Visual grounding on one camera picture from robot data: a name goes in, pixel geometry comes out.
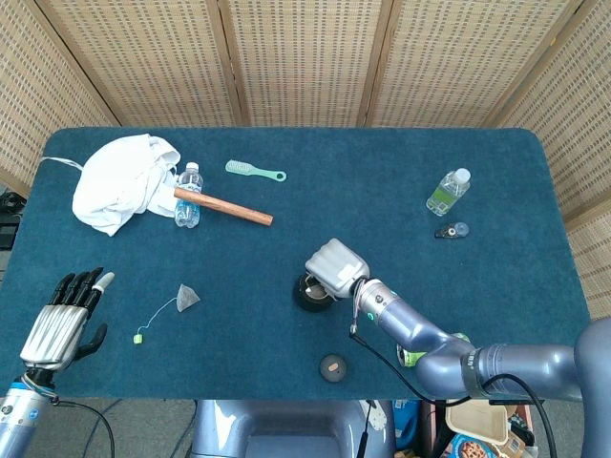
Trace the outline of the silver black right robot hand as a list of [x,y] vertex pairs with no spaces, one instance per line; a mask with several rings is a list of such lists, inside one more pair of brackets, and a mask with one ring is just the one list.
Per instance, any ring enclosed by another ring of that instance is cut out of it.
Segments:
[[305,270],[334,299],[346,299],[362,278],[369,278],[368,264],[336,238],[322,245],[306,262]]

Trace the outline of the black floor equipment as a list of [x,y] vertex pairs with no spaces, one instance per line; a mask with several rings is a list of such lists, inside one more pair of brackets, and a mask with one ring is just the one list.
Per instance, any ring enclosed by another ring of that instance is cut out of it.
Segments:
[[0,194],[0,251],[10,251],[27,201],[13,191]]

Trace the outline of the black teapot lid orange knob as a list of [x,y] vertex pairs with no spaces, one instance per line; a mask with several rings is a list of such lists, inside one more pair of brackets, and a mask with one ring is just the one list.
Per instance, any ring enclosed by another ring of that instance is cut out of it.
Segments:
[[339,383],[346,377],[348,365],[343,357],[331,353],[325,355],[320,361],[319,372],[327,382]]

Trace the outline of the clear bottle blue label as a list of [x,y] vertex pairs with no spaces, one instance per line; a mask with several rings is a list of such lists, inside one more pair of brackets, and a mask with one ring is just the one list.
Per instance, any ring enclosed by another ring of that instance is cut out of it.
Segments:
[[[177,181],[178,188],[194,193],[201,193],[203,178],[199,164],[188,162],[185,170]],[[200,207],[198,204],[179,198],[175,207],[175,223],[178,227],[194,228],[200,223]]]

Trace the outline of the clear bottle green label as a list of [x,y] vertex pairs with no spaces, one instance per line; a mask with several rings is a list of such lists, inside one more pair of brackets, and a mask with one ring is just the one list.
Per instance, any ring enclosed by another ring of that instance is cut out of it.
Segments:
[[471,172],[458,168],[448,172],[426,201],[426,207],[442,217],[466,194],[471,186]]

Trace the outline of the wooden rolling stick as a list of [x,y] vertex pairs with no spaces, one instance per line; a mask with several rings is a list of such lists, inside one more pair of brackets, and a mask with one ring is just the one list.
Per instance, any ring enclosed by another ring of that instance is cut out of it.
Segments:
[[238,204],[214,198],[202,193],[196,193],[180,187],[176,187],[174,190],[174,197],[186,200],[188,202],[197,204],[199,206],[214,210],[216,212],[224,213],[239,219],[249,220],[264,226],[270,226],[273,222],[273,217],[260,211],[246,208]]

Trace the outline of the grey-blue robot torso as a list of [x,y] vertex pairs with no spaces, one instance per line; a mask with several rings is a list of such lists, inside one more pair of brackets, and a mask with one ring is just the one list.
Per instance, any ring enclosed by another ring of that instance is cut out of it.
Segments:
[[392,458],[389,401],[201,400],[189,458]]

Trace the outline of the black teapot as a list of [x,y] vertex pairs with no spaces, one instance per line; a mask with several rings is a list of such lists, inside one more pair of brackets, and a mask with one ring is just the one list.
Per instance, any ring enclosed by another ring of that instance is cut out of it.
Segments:
[[305,273],[297,279],[293,298],[296,304],[309,313],[320,313],[333,305],[333,298],[322,284],[311,274]]

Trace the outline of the blue plastic package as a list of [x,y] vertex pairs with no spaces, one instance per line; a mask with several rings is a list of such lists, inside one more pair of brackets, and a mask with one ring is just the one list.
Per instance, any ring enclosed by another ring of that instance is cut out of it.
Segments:
[[392,403],[396,449],[406,449],[415,437],[420,402],[394,400]]

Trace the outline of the mint green brush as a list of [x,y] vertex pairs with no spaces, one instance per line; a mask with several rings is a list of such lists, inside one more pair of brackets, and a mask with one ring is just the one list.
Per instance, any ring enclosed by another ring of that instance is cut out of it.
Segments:
[[258,168],[250,163],[230,159],[225,164],[225,171],[244,177],[265,177],[277,182],[286,180],[286,172]]

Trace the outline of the blue cookie box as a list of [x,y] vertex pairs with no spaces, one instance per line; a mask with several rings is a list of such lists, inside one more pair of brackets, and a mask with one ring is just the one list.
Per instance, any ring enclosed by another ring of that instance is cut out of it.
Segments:
[[464,434],[455,434],[443,458],[498,458],[484,442]]

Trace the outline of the woven bamboo folding screen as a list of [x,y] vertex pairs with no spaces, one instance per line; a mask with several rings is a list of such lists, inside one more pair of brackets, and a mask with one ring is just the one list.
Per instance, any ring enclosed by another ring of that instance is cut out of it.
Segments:
[[0,0],[0,192],[119,125],[529,129],[611,317],[611,0]]

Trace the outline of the pyramid tea bag with string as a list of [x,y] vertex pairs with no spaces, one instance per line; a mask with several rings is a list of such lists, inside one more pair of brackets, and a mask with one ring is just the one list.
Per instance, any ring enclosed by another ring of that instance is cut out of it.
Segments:
[[179,286],[176,296],[166,301],[161,307],[159,307],[155,313],[149,318],[146,324],[141,325],[137,328],[136,333],[133,336],[133,344],[140,345],[144,340],[144,330],[148,330],[152,322],[158,317],[158,315],[164,311],[169,305],[173,304],[179,313],[182,313],[186,309],[190,308],[194,304],[200,301],[200,296],[191,287],[181,284]]

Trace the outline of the blue carpet table cover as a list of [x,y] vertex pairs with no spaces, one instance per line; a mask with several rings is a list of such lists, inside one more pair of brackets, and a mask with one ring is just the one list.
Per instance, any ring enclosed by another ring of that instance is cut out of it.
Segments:
[[[478,345],[576,341],[589,312],[537,137],[523,129],[155,129],[202,169],[207,193],[270,214],[262,226],[203,210],[193,229],[152,213],[110,237],[79,221],[78,166],[126,128],[77,128],[47,141],[0,283],[0,395],[57,283],[103,267],[115,279],[88,324],[103,345],[55,376],[59,393],[117,398],[396,399],[405,386],[379,361],[394,341],[350,302],[308,313],[293,288],[311,255],[339,239],[427,319]],[[228,160],[286,172],[286,180],[225,171]],[[471,186],[439,217],[426,201],[450,171]],[[470,234],[436,239],[462,221]],[[200,301],[171,304],[179,286]],[[321,377],[327,354],[343,381]]]

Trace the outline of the green drink can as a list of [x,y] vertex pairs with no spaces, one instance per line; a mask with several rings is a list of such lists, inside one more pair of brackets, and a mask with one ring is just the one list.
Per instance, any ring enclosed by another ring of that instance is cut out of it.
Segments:
[[400,365],[416,367],[422,362],[426,367],[445,371],[460,366],[460,358],[473,349],[473,344],[464,335],[444,331],[413,332],[396,346]]

